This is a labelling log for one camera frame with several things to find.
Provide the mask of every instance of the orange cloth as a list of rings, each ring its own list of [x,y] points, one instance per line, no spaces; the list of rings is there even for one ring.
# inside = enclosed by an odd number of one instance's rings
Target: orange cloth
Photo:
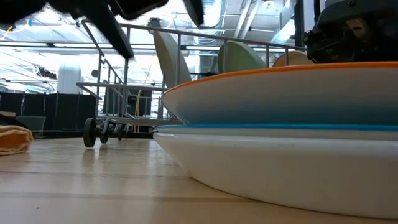
[[[27,152],[32,141],[32,131],[26,128],[0,126],[0,156]]]

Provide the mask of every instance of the machine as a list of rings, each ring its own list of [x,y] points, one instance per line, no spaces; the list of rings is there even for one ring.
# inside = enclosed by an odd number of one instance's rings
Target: machine
[[[192,21],[199,27],[203,24],[203,4],[201,0],[183,0]],[[124,58],[133,58],[134,54],[127,37],[114,18],[120,15],[123,19],[133,20],[157,7],[164,6],[168,0],[0,0],[3,13],[0,24],[13,25],[35,12],[40,11],[47,3],[54,9],[69,13],[73,18],[85,16],[109,40],[109,43]]]
[[[398,60],[398,1],[338,1],[322,13],[319,1],[314,28],[303,38],[314,63]]]

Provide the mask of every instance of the stacked plates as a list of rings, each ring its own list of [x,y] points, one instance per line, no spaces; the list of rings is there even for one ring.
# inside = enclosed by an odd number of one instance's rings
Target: stacked plates
[[[395,62],[301,65],[184,83],[163,101],[188,125],[159,127],[155,139],[216,189],[398,218],[396,71]]]

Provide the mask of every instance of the blue plate rim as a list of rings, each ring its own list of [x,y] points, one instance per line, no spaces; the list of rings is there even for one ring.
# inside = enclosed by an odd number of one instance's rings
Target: blue plate rim
[[[180,124],[164,125],[158,129],[295,129],[336,131],[398,131],[398,126],[362,124]]]

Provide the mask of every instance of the wooden floor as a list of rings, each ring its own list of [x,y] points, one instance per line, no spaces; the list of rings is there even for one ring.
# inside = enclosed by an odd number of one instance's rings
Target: wooden floor
[[[0,157],[1,223],[396,223],[247,200],[189,178],[153,140],[35,141]]]

